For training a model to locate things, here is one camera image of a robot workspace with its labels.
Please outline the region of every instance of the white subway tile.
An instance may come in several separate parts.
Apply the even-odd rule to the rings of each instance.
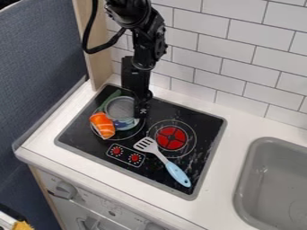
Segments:
[[[121,64],[116,61],[112,61],[113,73],[117,75],[121,75]]]
[[[171,90],[201,100],[210,102],[215,100],[215,90],[173,78],[171,79]]]
[[[167,44],[186,49],[197,49],[197,34],[195,32],[182,31],[168,27],[166,28],[165,38]]]
[[[196,71],[195,83],[239,95],[242,95],[245,85],[241,80],[200,70]]]
[[[127,39],[128,39],[128,50],[134,52],[135,50],[133,49],[132,36],[127,36]],[[171,46],[169,46],[166,51],[167,53],[161,57],[161,60],[171,61]]]
[[[294,42],[292,43],[290,51],[297,54],[307,55],[307,34],[296,32]]]
[[[167,61],[171,61],[171,54],[172,54],[172,46],[169,46],[166,49],[166,54],[164,54],[161,59],[162,60],[167,60]]]
[[[106,22],[107,22],[107,29],[110,31],[119,31],[121,29],[121,27],[109,17],[106,17]],[[126,30],[125,34],[131,35],[132,33],[130,30]]]
[[[171,78],[166,75],[159,75],[156,73],[151,73],[150,84],[158,86],[164,89],[170,89],[171,87]]]
[[[302,111],[304,113],[307,113],[307,98],[306,97],[303,100],[303,104],[302,104],[302,107],[301,107],[300,111]]]
[[[106,83],[116,84],[118,86],[121,86],[121,78],[120,75],[111,75]]]
[[[293,36],[294,31],[232,20],[228,39],[288,50]]]
[[[266,1],[204,0],[203,12],[250,22],[261,22]]]
[[[292,110],[298,110],[303,100],[300,95],[252,83],[247,83],[244,96]]]
[[[217,92],[216,103],[263,117],[268,105],[229,93]]]
[[[158,4],[153,4],[153,8],[156,9],[160,15],[163,17],[165,24],[167,26],[172,26],[173,19],[173,9],[166,6],[161,6]]]
[[[307,95],[307,78],[283,73],[280,76],[277,88]]]
[[[109,39],[112,38],[115,34],[116,32],[108,31]],[[114,47],[127,49],[127,35],[126,34],[122,35],[119,38],[118,42],[114,45]]]
[[[190,11],[200,11],[201,8],[201,0],[152,0],[152,2]]]
[[[200,35],[198,50],[207,54],[223,58],[230,58],[244,62],[250,62],[255,47],[236,41],[218,39],[206,35]]]
[[[113,61],[121,62],[124,56],[133,56],[133,53],[124,49],[111,48],[111,57]]]
[[[225,38],[228,23],[229,19],[175,9],[174,27],[179,29]]]
[[[173,62],[218,73],[222,59],[186,49],[172,48]]]
[[[253,64],[282,70],[285,72],[307,75],[307,57],[279,50],[257,47]]]
[[[222,74],[267,86],[275,86],[279,76],[276,70],[226,59],[223,62]]]
[[[297,111],[290,111],[273,105],[269,106],[266,118],[299,128],[307,128],[306,114]]]
[[[307,31],[306,22],[306,8],[289,4],[268,4],[265,24],[297,31]]]
[[[176,77],[185,81],[193,81],[193,68],[181,66],[172,62],[160,60],[157,62],[153,71],[158,74]]]
[[[305,0],[274,0],[275,2],[284,3],[284,4],[297,4],[304,5]]]

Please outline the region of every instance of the red burner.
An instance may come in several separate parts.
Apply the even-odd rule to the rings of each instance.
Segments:
[[[114,155],[120,155],[122,153],[122,149],[120,147],[114,147],[111,149],[111,153]]]
[[[160,147],[174,151],[186,144],[187,134],[179,127],[165,127],[158,131],[156,141]]]
[[[140,160],[140,156],[139,155],[131,155],[131,161],[132,162],[138,162]]]

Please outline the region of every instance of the wooden frame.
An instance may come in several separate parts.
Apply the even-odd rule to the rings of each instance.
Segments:
[[[75,9],[75,18],[78,24],[80,37],[92,12],[91,0],[73,0]],[[103,4],[99,5],[99,11],[95,23],[92,26],[92,32],[89,39],[89,47],[94,47],[105,43],[108,40],[107,25]],[[101,85],[112,75],[113,69],[110,58],[110,50],[106,49],[99,53],[88,55],[84,52],[88,73],[91,79],[92,87],[98,90]]]

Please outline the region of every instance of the red knob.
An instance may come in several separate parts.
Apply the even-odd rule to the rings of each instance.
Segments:
[[[139,155],[136,155],[136,154],[131,155],[131,161],[132,162],[138,162],[139,159],[140,159]]]
[[[114,155],[119,155],[122,152],[122,150],[119,147],[114,147],[111,151],[112,151],[112,154]]]

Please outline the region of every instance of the oven door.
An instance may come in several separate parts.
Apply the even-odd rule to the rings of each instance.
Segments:
[[[66,230],[132,230],[88,209],[80,197],[63,199],[49,193]]]

